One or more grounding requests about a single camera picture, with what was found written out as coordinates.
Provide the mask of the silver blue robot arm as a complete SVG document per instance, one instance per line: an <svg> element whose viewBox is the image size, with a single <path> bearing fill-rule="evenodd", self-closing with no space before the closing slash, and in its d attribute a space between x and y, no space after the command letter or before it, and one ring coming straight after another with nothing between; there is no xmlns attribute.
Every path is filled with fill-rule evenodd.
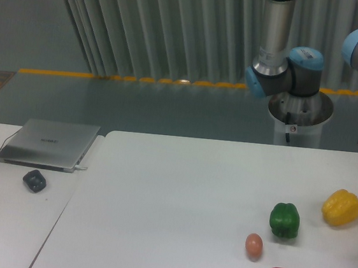
<svg viewBox="0 0 358 268"><path fill-rule="evenodd" d="M305 46L285 49L296 1L265 0L259 53L246 68L245 81L254 97L269 98L274 144L317 148L334 106L320 91L323 55ZM358 71L358 30L345 38L341 55Z"/></svg>

